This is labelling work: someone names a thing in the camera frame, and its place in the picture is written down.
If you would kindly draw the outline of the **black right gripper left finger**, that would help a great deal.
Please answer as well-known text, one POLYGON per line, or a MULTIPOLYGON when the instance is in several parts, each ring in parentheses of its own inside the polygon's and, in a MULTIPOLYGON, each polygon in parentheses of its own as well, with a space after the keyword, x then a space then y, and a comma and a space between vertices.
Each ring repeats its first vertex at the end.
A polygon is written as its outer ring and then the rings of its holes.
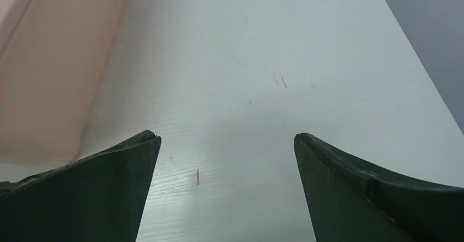
POLYGON ((59 168, 1 182, 1 241, 135 241, 161 137, 146 130, 59 168))

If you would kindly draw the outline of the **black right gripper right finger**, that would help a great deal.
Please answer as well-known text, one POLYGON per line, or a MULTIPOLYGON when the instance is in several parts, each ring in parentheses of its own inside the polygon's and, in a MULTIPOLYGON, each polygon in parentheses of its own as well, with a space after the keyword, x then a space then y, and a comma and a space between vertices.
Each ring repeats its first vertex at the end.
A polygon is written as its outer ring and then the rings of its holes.
POLYGON ((294 138, 317 241, 463 241, 463 189, 385 169, 308 133, 294 138))

